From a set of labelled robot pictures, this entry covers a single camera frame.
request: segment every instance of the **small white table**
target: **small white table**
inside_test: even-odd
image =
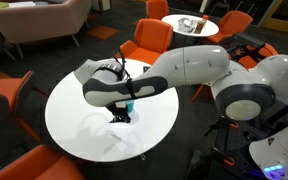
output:
[[[201,31],[200,34],[194,33],[194,30],[190,33],[180,31],[178,21],[182,18],[187,18],[187,19],[192,19],[192,20],[197,20],[197,21],[202,19],[201,17],[197,17],[197,16],[184,15],[184,14],[173,14],[173,15],[165,16],[162,19],[162,21],[173,26],[173,32],[178,33],[178,34],[182,34],[184,36],[207,37],[207,36],[212,36],[212,35],[218,33],[218,31],[219,31],[218,26],[210,20],[207,20],[207,22],[206,22],[205,26],[203,27],[203,30]]]
[[[134,78],[146,63],[128,59],[125,68]],[[105,107],[94,107],[83,97],[82,84],[74,72],[52,91],[45,109],[47,129],[65,151],[82,159],[112,162],[148,151],[171,130],[178,113],[175,88],[134,102],[131,123],[109,123],[113,116]]]

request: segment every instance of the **sofa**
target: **sofa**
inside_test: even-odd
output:
[[[86,22],[91,0],[63,0],[61,4],[0,9],[0,32],[15,44],[21,58],[20,44],[75,34]]]

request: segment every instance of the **chair leg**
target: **chair leg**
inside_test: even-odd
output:
[[[146,156],[145,156],[144,154],[140,154],[140,157],[141,157],[141,159],[142,159],[143,161],[145,161]]]
[[[20,54],[21,59],[24,59],[24,55],[23,55],[21,46],[19,44],[15,44],[15,45],[16,45],[18,53]]]
[[[230,11],[230,4],[227,4],[226,14]]]
[[[238,5],[237,5],[237,7],[236,7],[236,9],[235,10],[238,10],[238,8],[240,7],[240,5],[243,3],[243,1],[241,1]]]
[[[13,60],[13,61],[16,61],[15,57],[13,56],[13,54],[7,50],[5,47],[0,47],[3,49],[3,51]]]
[[[29,135],[31,135],[37,142],[41,142],[42,138],[20,117],[16,116],[15,122],[18,123]]]
[[[74,40],[76,46],[77,46],[77,47],[80,47],[80,44],[78,43],[78,41],[77,41],[75,35],[72,35],[72,38],[73,38],[73,40]]]
[[[195,92],[195,94],[191,98],[191,103],[194,102],[195,99],[197,98],[197,96],[202,92],[204,86],[205,86],[204,84],[201,84],[201,86],[197,89],[197,91]]]
[[[37,87],[34,87],[33,90],[34,90],[34,91],[37,91],[38,93],[40,93],[40,94],[42,94],[42,95],[44,95],[44,96],[46,96],[46,97],[50,97],[49,94],[47,94],[45,91],[43,91],[43,90],[41,90],[41,89],[39,89],[39,88],[37,88]]]
[[[254,4],[252,4],[252,6],[250,7],[250,9],[247,11],[247,14],[249,14],[251,12],[251,10],[253,9]]]
[[[252,12],[252,15],[253,15],[253,16],[255,16],[255,14],[256,14],[256,12],[257,12],[257,10],[258,10],[259,5],[258,5],[258,4],[255,4],[254,6],[255,6],[255,10],[254,10],[254,12]]]
[[[88,24],[88,21],[87,21],[87,19],[85,20],[85,25],[86,25],[87,29],[89,29],[89,28],[90,28],[90,25]]]
[[[212,9],[212,11],[211,11],[211,13],[210,13],[210,15],[212,15],[212,13],[213,13],[213,11],[214,11],[215,8],[216,8],[216,4],[214,5],[214,7],[213,7],[213,9]]]

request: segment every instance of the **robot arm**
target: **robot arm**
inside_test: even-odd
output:
[[[220,46],[191,46],[163,53],[137,78],[125,79],[122,69],[114,60],[86,61],[75,71],[86,101],[96,107],[109,107],[176,86],[206,83],[220,113],[229,119],[253,119],[275,98],[288,105],[288,88],[283,87],[284,83],[288,86],[287,55],[271,56],[246,70],[230,61]]]
[[[88,60],[75,75],[83,84],[86,101],[102,107],[157,95],[176,86],[215,81],[228,73],[229,63],[227,52],[220,46],[188,47],[162,54],[148,71],[134,79],[119,80],[122,67],[114,60]]]
[[[125,79],[123,66],[113,60],[88,60],[74,73],[83,84],[86,101],[107,107],[114,117],[129,118],[115,107],[117,102],[201,83],[211,87],[220,114],[232,120],[253,119],[275,99],[288,105],[288,55],[268,57],[246,70],[230,61],[220,46],[192,46],[162,54],[148,71],[134,79]],[[251,143],[249,150],[267,178],[288,175],[288,127]]]

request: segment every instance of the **orange chair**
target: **orange chair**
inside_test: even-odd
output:
[[[27,72],[23,78],[0,79],[0,120],[11,117],[35,140],[41,141],[39,135],[17,115],[32,89],[48,96],[34,87],[36,82],[36,76],[32,71]]]
[[[234,59],[233,60],[237,60],[237,62],[239,62],[240,64],[243,65],[243,67],[245,67],[246,69],[250,69],[256,66],[256,64],[261,61],[262,59],[269,57],[269,56],[273,56],[278,54],[278,52],[276,51],[276,49],[274,47],[272,47],[270,44],[265,44],[264,47],[262,47],[259,50],[256,50],[255,48],[251,47],[251,46],[247,46],[246,51],[248,51],[246,54],[245,52],[242,51],[237,51],[236,52],[236,57],[241,57],[238,59]],[[203,90],[205,90],[205,85],[201,84],[201,86],[197,89],[197,91],[195,92],[195,94],[193,95],[193,97],[191,98],[191,102],[194,102],[195,99],[197,98],[197,96],[199,94],[201,94],[201,92]]]
[[[221,44],[225,38],[231,37],[237,32],[243,32],[252,21],[253,18],[244,12],[229,11],[220,20],[219,32],[213,36],[206,37],[206,39],[213,44]]]
[[[163,21],[141,19],[134,33],[135,43],[128,40],[120,46],[120,50],[125,58],[153,64],[163,52],[168,50],[172,34],[173,27]]]
[[[69,159],[39,145],[0,170],[0,180],[4,179],[82,180],[84,177]]]
[[[238,59],[238,62],[242,64],[246,69],[251,69],[255,67],[256,64],[262,59],[264,59],[265,57],[278,54],[276,49],[267,43],[265,43],[265,46],[261,48],[259,51],[256,51],[256,50],[254,51],[254,50],[255,49],[253,47],[247,46],[247,51],[249,51],[251,55],[243,56]],[[242,53],[241,51],[236,52],[237,56],[240,56],[241,53]]]
[[[166,0],[148,0],[146,3],[146,17],[159,19],[169,14],[168,3]]]

